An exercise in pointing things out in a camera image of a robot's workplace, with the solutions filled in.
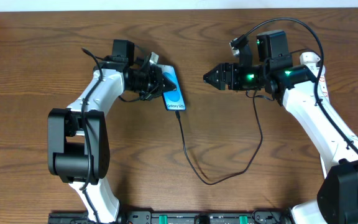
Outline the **blue Galaxy smartphone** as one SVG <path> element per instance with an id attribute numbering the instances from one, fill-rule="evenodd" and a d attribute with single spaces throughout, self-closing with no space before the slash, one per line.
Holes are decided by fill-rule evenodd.
<path id="1" fill-rule="evenodd" d="M 166 91 L 162 95 L 166 110 L 185 111 L 185 101 L 174 67 L 171 65 L 159 65 L 159 67 L 162 69 L 162 75 L 175 85 L 174 90 Z"/>

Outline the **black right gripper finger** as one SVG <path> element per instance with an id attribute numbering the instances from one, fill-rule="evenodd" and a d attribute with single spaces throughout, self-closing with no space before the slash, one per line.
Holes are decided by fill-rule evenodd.
<path id="1" fill-rule="evenodd" d="M 207 84 L 210 84 L 211 86 L 215 87 L 218 90 L 225 90 L 226 84 L 219 80 L 206 80 Z"/>
<path id="2" fill-rule="evenodd" d="M 225 78 L 226 64 L 220 63 L 212 70 L 203 75 L 203 80 L 206 82 L 222 82 Z"/>

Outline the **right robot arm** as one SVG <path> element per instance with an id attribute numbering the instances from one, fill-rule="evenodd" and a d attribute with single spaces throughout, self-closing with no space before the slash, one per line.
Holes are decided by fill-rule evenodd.
<path id="1" fill-rule="evenodd" d="M 315 200 L 290 210 L 293 223 L 358 223 L 358 137 L 331 106 L 320 56 L 304 52 L 293 65 L 286 33 L 257 35 L 260 64 L 252 63 L 248 40 L 234 55 L 239 63 L 221 63 L 203 80 L 218 90 L 264 89 L 301 124 L 317 148 L 324 182 Z"/>

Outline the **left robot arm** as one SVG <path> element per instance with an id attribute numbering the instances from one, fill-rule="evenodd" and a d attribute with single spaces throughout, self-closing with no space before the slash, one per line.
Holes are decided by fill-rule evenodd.
<path id="1" fill-rule="evenodd" d="M 119 199 L 107 180 L 110 148 L 106 115 L 125 91 L 150 101 L 179 89 L 175 70 L 149 53 L 135 57 L 136 44 L 115 39 L 111 54 L 97 57 L 82 51 L 96 63 L 83 93 L 66 108 L 52 109 L 47 118 L 48 169 L 80 196 L 82 213 L 53 212 L 49 223 L 128 223 Z"/>

